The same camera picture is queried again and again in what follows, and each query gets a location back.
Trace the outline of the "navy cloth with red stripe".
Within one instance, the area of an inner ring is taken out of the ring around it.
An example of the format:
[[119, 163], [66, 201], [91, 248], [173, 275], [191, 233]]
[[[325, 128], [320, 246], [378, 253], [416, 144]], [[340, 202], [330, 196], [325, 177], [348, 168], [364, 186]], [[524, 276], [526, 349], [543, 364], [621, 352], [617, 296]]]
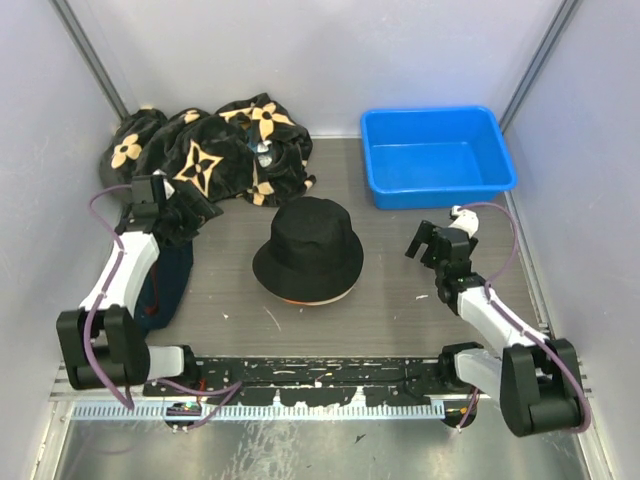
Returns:
[[134, 322], [144, 336], [166, 328], [174, 318], [193, 268], [193, 242], [161, 247], [138, 296]]

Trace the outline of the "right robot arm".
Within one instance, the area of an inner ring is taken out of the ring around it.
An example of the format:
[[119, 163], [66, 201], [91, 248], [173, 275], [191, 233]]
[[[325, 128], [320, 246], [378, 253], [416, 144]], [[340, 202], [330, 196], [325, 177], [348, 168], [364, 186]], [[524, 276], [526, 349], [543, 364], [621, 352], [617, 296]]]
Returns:
[[440, 385], [452, 394], [469, 386], [487, 394], [517, 437], [586, 431], [592, 413], [574, 346], [535, 330], [499, 299], [472, 269], [477, 243], [471, 229], [457, 222], [439, 227], [423, 221], [406, 251], [407, 257], [418, 257], [434, 271], [440, 301], [490, 344], [444, 347]]

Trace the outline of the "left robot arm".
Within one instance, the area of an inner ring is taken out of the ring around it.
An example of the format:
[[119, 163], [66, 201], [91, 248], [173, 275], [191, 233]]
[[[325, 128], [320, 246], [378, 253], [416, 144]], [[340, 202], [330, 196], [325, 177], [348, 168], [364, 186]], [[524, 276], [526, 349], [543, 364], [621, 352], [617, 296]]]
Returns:
[[75, 390], [112, 393], [164, 379], [176, 395], [188, 396], [200, 384], [191, 348], [148, 345], [136, 306], [161, 255], [191, 246], [200, 228], [222, 211], [193, 184], [159, 172], [138, 176], [125, 188], [131, 200], [118, 224], [105, 226], [113, 247], [99, 280], [56, 321], [67, 377]]

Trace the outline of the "beige bucket hat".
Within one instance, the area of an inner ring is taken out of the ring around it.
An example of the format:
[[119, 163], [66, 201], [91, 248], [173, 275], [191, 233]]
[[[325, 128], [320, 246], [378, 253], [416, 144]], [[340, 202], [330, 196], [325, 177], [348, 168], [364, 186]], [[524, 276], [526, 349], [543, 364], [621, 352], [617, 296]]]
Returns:
[[[332, 304], [332, 303], [335, 303], [335, 302], [345, 298], [347, 295], [349, 295], [351, 293], [351, 291], [354, 289], [354, 287], [355, 286], [352, 286], [349, 289], [347, 289], [346, 291], [344, 291], [343, 293], [341, 293], [340, 295], [337, 295], [337, 296], [332, 297], [330, 299], [317, 301], [317, 302], [323, 302], [321, 305], [318, 305], [318, 306]], [[281, 301], [283, 301], [283, 299], [286, 299], [284, 297], [278, 296], [278, 295], [273, 294], [273, 293], [271, 295], [274, 296], [275, 298], [277, 298], [278, 300], [281, 300]]]

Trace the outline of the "blue plastic bin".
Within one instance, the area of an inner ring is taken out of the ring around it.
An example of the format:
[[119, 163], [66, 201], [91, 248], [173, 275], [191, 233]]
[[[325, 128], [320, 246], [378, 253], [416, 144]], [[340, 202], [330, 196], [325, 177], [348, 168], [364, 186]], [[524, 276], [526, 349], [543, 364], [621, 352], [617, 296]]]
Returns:
[[486, 107], [374, 109], [360, 126], [368, 186], [381, 210], [488, 202], [518, 183]]

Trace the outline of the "orange hat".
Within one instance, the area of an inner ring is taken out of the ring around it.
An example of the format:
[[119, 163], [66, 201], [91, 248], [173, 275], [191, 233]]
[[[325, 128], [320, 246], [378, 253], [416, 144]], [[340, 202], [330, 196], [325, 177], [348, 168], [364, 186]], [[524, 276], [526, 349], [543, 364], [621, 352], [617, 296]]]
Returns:
[[296, 300], [290, 300], [290, 299], [283, 299], [283, 301], [287, 304], [292, 304], [292, 305], [300, 305], [300, 306], [318, 306], [321, 305], [323, 302], [304, 302], [304, 301], [296, 301]]

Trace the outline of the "black flower-pattern blanket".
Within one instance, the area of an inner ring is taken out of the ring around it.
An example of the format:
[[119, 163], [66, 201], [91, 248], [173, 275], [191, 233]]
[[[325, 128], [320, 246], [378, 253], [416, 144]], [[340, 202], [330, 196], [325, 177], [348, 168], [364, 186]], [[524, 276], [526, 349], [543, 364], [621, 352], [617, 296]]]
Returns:
[[317, 182], [307, 170], [309, 131], [267, 93], [235, 100], [210, 113], [196, 107], [167, 116], [143, 107], [117, 128], [99, 161], [106, 187], [160, 173], [190, 185], [211, 203], [242, 198], [279, 207]]

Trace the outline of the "black bucket hat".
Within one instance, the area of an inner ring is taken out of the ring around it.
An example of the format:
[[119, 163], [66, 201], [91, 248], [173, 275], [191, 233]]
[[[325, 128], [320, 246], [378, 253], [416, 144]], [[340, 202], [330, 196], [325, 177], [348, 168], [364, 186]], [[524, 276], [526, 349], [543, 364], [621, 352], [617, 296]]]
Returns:
[[363, 264], [349, 212], [330, 199], [301, 197], [279, 208], [252, 270], [270, 293], [320, 301], [355, 286]]

